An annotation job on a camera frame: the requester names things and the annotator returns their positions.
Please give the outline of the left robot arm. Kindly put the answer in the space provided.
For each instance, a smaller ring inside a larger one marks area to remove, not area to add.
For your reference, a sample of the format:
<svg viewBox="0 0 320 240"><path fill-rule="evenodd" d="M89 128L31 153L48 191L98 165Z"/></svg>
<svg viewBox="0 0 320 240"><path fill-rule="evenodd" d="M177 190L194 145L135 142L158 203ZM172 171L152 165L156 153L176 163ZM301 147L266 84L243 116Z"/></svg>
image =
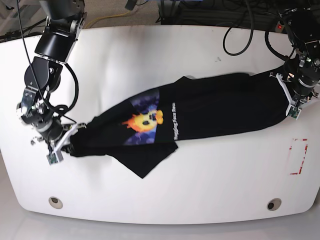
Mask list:
<svg viewBox="0 0 320 240"><path fill-rule="evenodd" d="M295 52L293 60L283 65L290 77L292 100L298 107L320 81L320 23L309 7L277 5L286 32Z"/></svg>

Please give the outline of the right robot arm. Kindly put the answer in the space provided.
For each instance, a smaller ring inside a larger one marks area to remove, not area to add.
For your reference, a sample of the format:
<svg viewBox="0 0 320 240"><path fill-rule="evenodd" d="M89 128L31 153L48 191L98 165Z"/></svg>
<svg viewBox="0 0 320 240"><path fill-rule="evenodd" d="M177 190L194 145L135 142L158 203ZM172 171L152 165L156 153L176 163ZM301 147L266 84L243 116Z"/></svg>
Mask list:
<svg viewBox="0 0 320 240"><path fill-rule="evenodd" d="M66 133L61 118L74 108L79 97L79 81L67 61L78 41L87 12L83 0L41 0L47 15L44 32L29 60L24 74L25 89L17 105L21 120L35 127L52 149ZM70 106L50 103L50 96L60 85L61 72L67 68L74 81L74 97Z"/></svg>

